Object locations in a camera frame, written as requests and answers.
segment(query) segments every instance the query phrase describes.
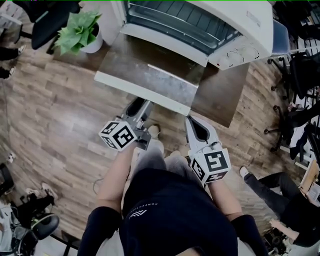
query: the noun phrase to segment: table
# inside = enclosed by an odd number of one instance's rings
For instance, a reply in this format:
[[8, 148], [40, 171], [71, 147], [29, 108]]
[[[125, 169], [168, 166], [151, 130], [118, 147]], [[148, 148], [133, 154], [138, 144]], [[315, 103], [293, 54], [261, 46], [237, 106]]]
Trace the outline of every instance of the table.
[[119, 34], [94, 79], [167, 109], [190, 110], [229, 127], [245, 84], [249, 64], [221, 71], [203, 67], [175, 52]]

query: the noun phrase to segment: white toaster oven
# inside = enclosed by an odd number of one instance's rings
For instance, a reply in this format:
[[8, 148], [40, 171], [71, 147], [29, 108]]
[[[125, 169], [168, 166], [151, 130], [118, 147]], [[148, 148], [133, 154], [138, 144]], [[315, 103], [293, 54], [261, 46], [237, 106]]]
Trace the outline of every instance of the white toaster oven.
[[112, 1], [121, 32], [226, 70], [271, 56], [267, 1]]

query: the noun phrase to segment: shelf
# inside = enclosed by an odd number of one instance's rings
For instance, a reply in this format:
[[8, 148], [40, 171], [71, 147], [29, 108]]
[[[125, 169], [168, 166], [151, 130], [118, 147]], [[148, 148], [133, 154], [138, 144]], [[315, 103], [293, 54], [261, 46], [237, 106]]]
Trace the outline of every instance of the shelf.
[[223, 20], [186, 1], [129, 2], [128, 14], [158, 24], [168, 34], [175, 30], [214, 50], [239, 33]]

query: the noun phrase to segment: black shirt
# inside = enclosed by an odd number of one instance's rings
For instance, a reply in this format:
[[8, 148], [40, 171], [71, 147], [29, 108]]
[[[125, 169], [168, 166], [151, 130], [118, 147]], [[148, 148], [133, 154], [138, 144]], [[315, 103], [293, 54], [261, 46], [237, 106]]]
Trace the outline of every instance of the black shirt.
[[310, 247], [320, 240], [319, 218], [320, 209], [299, 193], [289, 202], [280, 221], [299, 232], [295, 245]]
[[256, 255], [268, 255], [252, 216], [232, 222], [197, 184], [163, 170], [141, 170], [124, 198], [121, 215], [108, 207], [88, 219], [78, 256], [95, 255], [119, 228], [124, 255], [175, 256], [188, 248], [203, 255], [238, 255], [237, 236]]

